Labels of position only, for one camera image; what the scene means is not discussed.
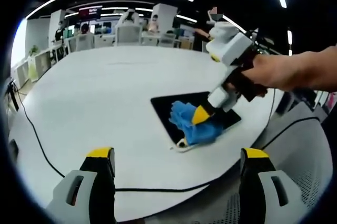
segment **white table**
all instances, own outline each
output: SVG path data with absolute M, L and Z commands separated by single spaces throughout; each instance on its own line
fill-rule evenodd
M 150 99 L 214 88 L 225 66 L 196 51 L 121 46 L 75 52 L 51 68 L 24 100 L 46 155 L 63 174 L 79 169 L 93 149 L 115 149 L 116 188 L 185 189 L 213 180 L 251 146 L 265 128 L 273 92 L 234 110 L 240 124 L 213 144 L 186 153 L 170 150 L 169 136 Z M 283 92 L 276 91 L 274 110 Z M 45 207 L 61 177 L 44 160 L 22 109 L 10 134 L 19 147 L 17 166 Z M 172 207 L 203 188 L 184 193 L 117 192 L 117 221 Z

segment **human arm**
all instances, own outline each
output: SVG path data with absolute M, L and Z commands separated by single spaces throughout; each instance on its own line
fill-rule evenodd
M 116 25 L 118 26 L 122 25 L 127 15 L 128 15 L 128 12 L 124 12 L 123 15 L 120 17 L 120 19 L 118 20 Z
M 336 46 L 293 56 L 257 55 L 253 64 L 254 68 L 243 74 L 266 87 L 284 91 L 295 88 L 337 91 Z
M 202 29 L 196 28 L 196 29 L 194 29 L 194 31 L 197 32 L 197 33 L 199 33 L 199 34 L 202 35 L 202 36 L 205 36 L 206 38 L 210 38 L 209 33 L 205 32 L 205 31 L 202 30 Z

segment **black cord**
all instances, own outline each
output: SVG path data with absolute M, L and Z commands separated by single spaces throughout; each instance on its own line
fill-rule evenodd
M 279 132 L 274 138 L 271 139 L 270 142 L 268 142 L 265 146 L 263 146 L 261 148 L 261 150 L 264 150 L 266 147 L 268 147 L 272 142 L 274 142 L 282 133 L 284 133 L 287 129 L 289 129 L 290 127 L 292 127 L 293 125 L 300 123 L 302 121 L 306 121 L 306 120 L 319 120 L 318 117 L 308 117 L 308 118 L 303 118 L 303 119 L 298 119 L 293 121 L 290 125 L 288 125 L 285 129 L 283 129 L 281 132 Z M 145 188 L 119 188 L 116 189 L 116 191 L 138 191 L 138 192 L 187 192 L 187 191 L 192 191 L 195 189 L 198 189 L 200 187 L 204 187 L 204 186 L 208 186 L 211 183 L 221 179 L 221 177 L 215 178 L 209 182 L 203 183 L 203 184 L 199 184 L 198 186 L 194 186 L 194 187 L 190 187 L 190 188 L 186 188 L 186 189 L 145 189 Z
M 26 112 L 26 108 L 25 106 L 23 105 L 22 103 L 22 100 L 19 96 L 19 100 L 20 100 L 20 103 L 22 105 L 22 108 L 24 110 L 24 113 L 26 115 L 26 118 L 28 119 L 29 123 L 32 125 L 32 128 L 34 130 L 34 133 L 35 133 L 35 136 L 37 138 L 37 141 L 38 141 L 38 144 L 41 148 L 41 151 L 42 151 L 42 154 L 44 156 L 44 158 L 46 159 L 47 163 L 52 167 L 53 170 L 56 171 L 56 173 L 58 173 L 62 178 L 64 178 L 64 175 L 59 172 L 52 164 L 51 162 L 49 161 L 48 157 L 46 156 L 44 150 L 43 150 L 43 147 L 41 145 L 41 142 L 40 142 L 40 139 L 37 135 L 37 132 L 36 132 L 36 129 L 35 129 L 35 126 L 34 124 L 32 123 L 32 121 L 29 119 L 28 115 L 27 115 L 27 112 Z M 274 89 L 274 97 L 273 97 L 273 103 L 272 103 L 272 108 L 271 108 L 271 113 L 272 113 L 272 110 L 273 110 L 273 106 L 274 106 L 274 100 L 275 100 L 275 89 Z M 295 120 L 294 122 L 292 122 L 290 125 L 288 125 L 285 129 L 283 129 L 280 133 L 278 133 L 274 138 L 272 138 L 272 140 L 270 142 L 268 142 L 265 146 L 263 146 L 261 148 L 261 150 L 264 150 L 266 147 L 268 147 L 273 141 L 275 141 L 282 133 L 284 133 L 288 128 L 292 127 L 293 125 L 299 123 L 299 122 L 302 122 L 302 121 L 306 121 L 306 120 L 319 120 L 319 118 L 317 117 L 308 117 L 308 118 L 303 118 L 303 119 L 299 119 L 299 120 Z M 222 176 L 218 177 L 218 178 L 215 178 L 209 182 L 206 182 L 206 183 L 203 183 L 203 184 L 199 184 L 197 186 L 193 186 L 193 187 L 189 187 L 189 188 L 186 188 L 186 189 L 151 189 L 151 188 L 117 188 L 116 189 L 116 192 L 117 191 L 137 191 L 137 192 L 187 192 L 187 191 L 192 191 L 192 190 L 195 190 L 195 189 L 198 189 L 198 188 L 201 188 L 201 187 L 204 187 L 204 186 L 208 186 L 210 185 L 211 183 L 215 182 L 215 181 L 218 181 Z
M 25 94 L 25 93 L 22 93 L 22 92 L 20 92 L 19 91 L 19 88 L 16 86 L 16 84 L 12 81 L 12 83 L 13 83 L 13 85 L 15 85 L 15 88 L 16 88 L 16 90 L 15 89 L 13 89 L 14 90 L 14 93 L 16 92 L 16 93 L 18 93 L 18 94 L 21 94 L 21 95 L 24 95 L 24 96 L 27 96 L 27 94 Z
M 272 107 L 271 107 L 271 109 L 270 109 L 270 113 L 269 113 L 269 118 L 268 118 L 267 126 L 269 125 L 270 118 L 272 117 L 272 113 L 273 113 L 274 102 L 275 102 L 275 93 L 276 93 L 276 89 L 274 89 L 273 102 L 272 102 Z
M 17 88 L 17 86 L 16 86 L 16 84 L 15 84 L 14 82 L 13 82 L 13 85 L 15 86 L 16 90 L 18 91 L 18 88 Z M 58 170 L 57 168 L 55 168 L 55 167 L 52 165 L 52 163 L 49 161 L 48 157 L 46 156 L 46 153 L 44 152 L 43 147 L 42 147 L 42 145 L 41 145 L 41 141 L 40 141 L 40 139 L 39 139 L 39 137 L 38 137 L 38 135 L 37 135 L 35 126 L 34 126 L 33 122 L 29 119 L 29 117 L 28 117 L 28 115 L 27 115 L 26 107 L 23 105 L 22 100 L 21 100 L 21 98 L 20 98 L 20 95 L 18 95 L 18 97 L 19 97 L 20 103 L 21 103 L 21 105 L 22 105 L 23 111 L 24 111 L 24 113 L 25 113 L 25 115 L 26 115 L 26 118 L 28 119 L 29 123 L 32 125 L 32 128 L 33 128 L 33 130 L 34 130 L 35 136 L 36 136 L 36 138 L 37 138 L 38 144 L 39 144 L 39 146 L 40 146 L 40 148 L 41 148 L 41 151 L 42 151 L 42 154 L 43 154 L 44 158 L 46 159 L 46 161 L 47 161 L 47 163 L 50 165 L 50 167 L 52 167 L 52 169 L 55 170 L 57 174 L 59 174 L 61 177 L 64 178 L 64 175 L 63 175 L 61 172 L 59 172 L 59 170 Z
M 11 104 L 10 104 L 10 100 L 9 100 L 9 93 L 7 93 L 7 111 L 6 111 L 6 115 L 7 115 L 7 129 L 9 131 L 9 109 L 11 107 Z
M 290 125 L 288 125 L 285 129 L 283 129 L 281 132 L 279 132 L 274 138 L 272 138 L 270 140 L 270 142 L 268 142 L 265 146 L 263 146 L 261 148 L 261 150 L 264 150 L 266 147 L 268 147 L 271 143 L 273 143 L 273 141 L 275 141 L 282 133 L 284 133 L 287 129 L 289 129 L 290 127 L 292 127 L 293 125 L 302 122 L 302 121 L 307 121 L 307 120 L 317 120 L 318 122 L 320 122 L 320 119 L 318 117 L 307 117 L 307 118 L 303 118 L 303 119 L 299 119 L 299 120 L 295 120 L 293 121 Z

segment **human hand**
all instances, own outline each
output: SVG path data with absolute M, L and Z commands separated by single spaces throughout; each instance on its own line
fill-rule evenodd
M 283 91 L 291 91 L 296 87 L 296 78 L 300 70 L 293 57 L 258 54 L 253 65 L 253 68 L 242 73 L 255 84 Z

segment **blue cloth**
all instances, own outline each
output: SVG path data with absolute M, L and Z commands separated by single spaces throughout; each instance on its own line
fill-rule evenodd
M 193 125 L 192 117 L 195 110 L 196 107 L 190 103 L 184 104 L 181 101 L 175 101 L 172 104 L 169 121 L 184 132 L 189 145 L 215 141 L 215 138 L 222 133 L 223 126 L 209 120 Z

